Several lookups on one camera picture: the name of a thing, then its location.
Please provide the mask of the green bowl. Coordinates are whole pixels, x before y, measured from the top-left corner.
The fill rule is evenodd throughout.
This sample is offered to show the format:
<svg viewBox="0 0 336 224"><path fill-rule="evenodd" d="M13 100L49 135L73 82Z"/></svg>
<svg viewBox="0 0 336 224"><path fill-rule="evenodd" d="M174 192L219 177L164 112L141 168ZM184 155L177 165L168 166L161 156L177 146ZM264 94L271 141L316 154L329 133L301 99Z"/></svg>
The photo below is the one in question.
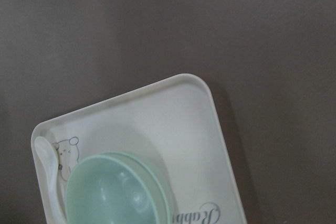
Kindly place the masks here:
<svg viewBox="0 0 336 224"><path fill-rule="evenodd" d="M94 155L72 171L66 188L68 223L158 223L144 171Z"/></svg>
<svg viewBox="0 0 336 224"><path fill-rule="evenodd" d="M166 175L149 159L140 155L127 152L104 152L101 154L109 158L117 159L128 166L135 165L140 171L144 171L146 189L154 200L154 210L158 214L158 223L172 223L175 208L175 199Z"/></svg>

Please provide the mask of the cream rabbit serving tray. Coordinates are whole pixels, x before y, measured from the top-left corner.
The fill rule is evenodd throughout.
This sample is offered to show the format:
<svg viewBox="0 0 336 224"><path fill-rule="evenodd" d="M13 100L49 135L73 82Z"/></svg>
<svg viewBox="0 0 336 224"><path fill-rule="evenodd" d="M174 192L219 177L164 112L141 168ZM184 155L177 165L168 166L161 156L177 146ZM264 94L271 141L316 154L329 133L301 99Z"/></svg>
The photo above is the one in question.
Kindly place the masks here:
<svg viewBox="0 0 336 224"><path fill-rule="evenodd" d="M178 74L39 123L59 158L58 200L65 204L70 171L102 152L132 153L168 180L172 223L246 223L246 217L207 84Z"/></svg>

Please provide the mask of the green bowl on tray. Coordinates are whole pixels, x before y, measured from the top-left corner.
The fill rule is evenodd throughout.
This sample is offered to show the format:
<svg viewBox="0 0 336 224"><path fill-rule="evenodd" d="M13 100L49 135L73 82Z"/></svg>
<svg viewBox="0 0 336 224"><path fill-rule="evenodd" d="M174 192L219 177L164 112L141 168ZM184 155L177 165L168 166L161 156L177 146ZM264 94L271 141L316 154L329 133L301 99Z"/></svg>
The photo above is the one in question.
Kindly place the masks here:
<svg viewBox="0 0 336 224"><path fill-rule="evenodd" d="M158 214L158 223L172 223L175 208L175 199L166 175L149 159L140 155L127 152L104 152L101 154L109 158L117 159L128 166L135 165L140 171L144 171L146 189L154 200L154 210Z"/></svg>

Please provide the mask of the white ceramic spoon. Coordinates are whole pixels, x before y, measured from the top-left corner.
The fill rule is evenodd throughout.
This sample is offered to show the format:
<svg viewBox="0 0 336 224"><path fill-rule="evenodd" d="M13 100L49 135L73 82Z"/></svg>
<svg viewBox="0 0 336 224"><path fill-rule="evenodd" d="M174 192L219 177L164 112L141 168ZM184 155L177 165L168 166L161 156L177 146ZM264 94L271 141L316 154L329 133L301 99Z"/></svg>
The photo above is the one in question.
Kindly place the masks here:
<svg viewBox="0 0 336 224"><path fill-rule="evenodd" d="M34 147L46 173L49 202L55 223L68 223L58 197L57 176L59 162L57 151L42 136L35 138Z"/></svg>

